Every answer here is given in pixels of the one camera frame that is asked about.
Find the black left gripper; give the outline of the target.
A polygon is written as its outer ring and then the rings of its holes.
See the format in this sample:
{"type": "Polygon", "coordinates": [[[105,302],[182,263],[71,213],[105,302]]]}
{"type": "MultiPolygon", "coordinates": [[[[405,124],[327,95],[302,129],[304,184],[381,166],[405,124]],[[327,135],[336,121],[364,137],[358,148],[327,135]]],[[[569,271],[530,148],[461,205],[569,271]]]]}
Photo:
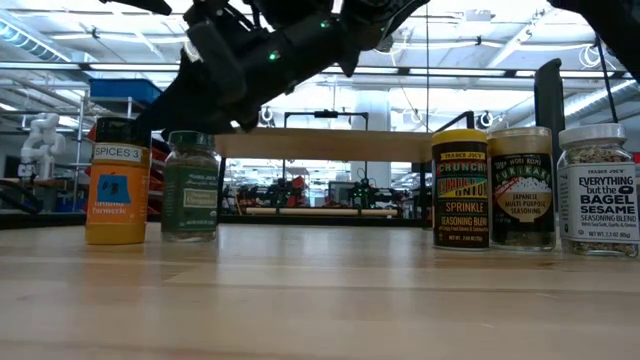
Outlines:
{"type": "Polygon", "coordinates": [[[200,58],[186,60],[177,77],[136,122],[148,130],[191,130],[229,134],[236,122],[255,129],[264,104],[300,82],[300,31],[247,33],[235,53],[238,36],[224,38],[211,22],[189,29],[200,58]]]}

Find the green-lid oregano glass jar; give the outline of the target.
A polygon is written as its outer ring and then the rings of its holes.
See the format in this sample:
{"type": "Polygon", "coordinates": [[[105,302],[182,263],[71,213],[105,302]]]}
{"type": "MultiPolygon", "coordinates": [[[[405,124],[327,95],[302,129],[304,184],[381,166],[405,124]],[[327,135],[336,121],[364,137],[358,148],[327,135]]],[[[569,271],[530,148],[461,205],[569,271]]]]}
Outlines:
{"type": "Polygon", "coordinates": [[[219,162],[214,137],[195,131],[169,135],[161,233],[165,242],[211,242],[218,227],[219,162]]]}

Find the orange turmeric bottle black lid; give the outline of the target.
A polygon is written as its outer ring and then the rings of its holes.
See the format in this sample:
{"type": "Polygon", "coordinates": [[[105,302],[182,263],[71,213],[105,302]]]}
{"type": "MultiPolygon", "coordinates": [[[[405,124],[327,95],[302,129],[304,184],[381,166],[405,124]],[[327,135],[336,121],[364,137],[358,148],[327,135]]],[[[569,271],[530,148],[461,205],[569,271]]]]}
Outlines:
{"type": "Polygon", "coordinates": [[[85,242],[132,245],[145,240],[151,133],[135,120],[102,117],[95,124],[85,242]]]}

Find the yellow-lid crunchy onion can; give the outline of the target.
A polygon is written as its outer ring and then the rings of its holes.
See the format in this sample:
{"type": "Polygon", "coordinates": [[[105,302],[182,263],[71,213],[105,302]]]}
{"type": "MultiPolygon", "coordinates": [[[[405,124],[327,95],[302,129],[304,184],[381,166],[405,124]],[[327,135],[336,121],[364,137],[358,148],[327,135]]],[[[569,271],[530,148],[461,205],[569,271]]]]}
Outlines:
{"type": "Polygon", "coordinates": [[[489,247],[488,143],[484,132],[453,129],[432,136],[434,245],[489,247]]]}

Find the tan-lid furikake seasoning jar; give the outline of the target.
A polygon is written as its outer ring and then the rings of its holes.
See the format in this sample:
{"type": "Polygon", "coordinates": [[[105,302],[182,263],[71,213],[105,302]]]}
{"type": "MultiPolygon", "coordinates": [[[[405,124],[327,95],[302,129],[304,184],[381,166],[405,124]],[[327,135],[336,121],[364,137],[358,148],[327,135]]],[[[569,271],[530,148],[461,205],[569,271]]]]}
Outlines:
{"type": "Polygon", "coordinates": [[[545,127],[511,128],[488,135],[493,246],[554,249],[552,150],[552,133],[545,127]]]}

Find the white-lid bagel sesame jar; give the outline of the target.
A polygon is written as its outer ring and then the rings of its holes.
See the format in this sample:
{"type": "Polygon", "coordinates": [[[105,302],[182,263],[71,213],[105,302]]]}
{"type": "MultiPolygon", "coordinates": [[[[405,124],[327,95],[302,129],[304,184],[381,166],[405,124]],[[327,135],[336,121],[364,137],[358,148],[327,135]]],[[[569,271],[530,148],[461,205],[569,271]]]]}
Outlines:
{"type": "Polygon", "coordinates": [[[563,130],[557,163],[558,216],[564,252],[640,256],[636,165],[618,123],[563,130]]]}

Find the wooden shelf riser black legs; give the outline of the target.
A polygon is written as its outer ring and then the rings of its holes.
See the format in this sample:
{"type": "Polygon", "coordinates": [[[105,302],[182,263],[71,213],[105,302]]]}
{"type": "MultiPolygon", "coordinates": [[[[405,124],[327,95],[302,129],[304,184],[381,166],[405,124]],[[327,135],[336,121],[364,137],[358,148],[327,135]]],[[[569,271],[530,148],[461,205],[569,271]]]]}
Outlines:
{"type": "Polygon", "coordinates": [[[220,173],[226,161],[236,158],[332,160],[363,162],[411,162],[419,166],[421,216],[392,218],[381,209],[255,208],[245,215],[221,215],[224,224],[312,226],[417,227],[428,226],[426,170],[431,165],[429,133],[361,130],[257,128],[249,133],[217,135],[220,173]]]}

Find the blue storage bin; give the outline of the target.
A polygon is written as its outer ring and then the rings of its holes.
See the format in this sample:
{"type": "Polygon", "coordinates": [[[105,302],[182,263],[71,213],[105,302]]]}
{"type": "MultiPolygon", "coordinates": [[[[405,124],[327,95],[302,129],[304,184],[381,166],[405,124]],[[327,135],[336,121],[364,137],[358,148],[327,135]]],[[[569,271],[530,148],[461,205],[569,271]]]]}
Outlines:
{"type": "Polygon", "coordinates": [[[93,97],[131,97],[145,104],[152,103],[162,93],[147,79],[91,79],[89,86],[93,97]]]}

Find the floor stand with black cylinder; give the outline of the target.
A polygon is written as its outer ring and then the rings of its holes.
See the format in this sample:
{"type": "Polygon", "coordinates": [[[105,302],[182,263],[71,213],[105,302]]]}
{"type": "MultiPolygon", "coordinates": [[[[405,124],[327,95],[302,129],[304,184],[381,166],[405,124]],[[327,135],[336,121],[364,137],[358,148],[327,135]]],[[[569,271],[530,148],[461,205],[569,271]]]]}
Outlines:
{"type": "Polygon", "coordinates": [[[542,65],[534,75],[535,124],[551,130],[553,170],[557,169],[562,154],[558,135],[565,129],[561,66],[562,61],[555,58],[542,65]]]}

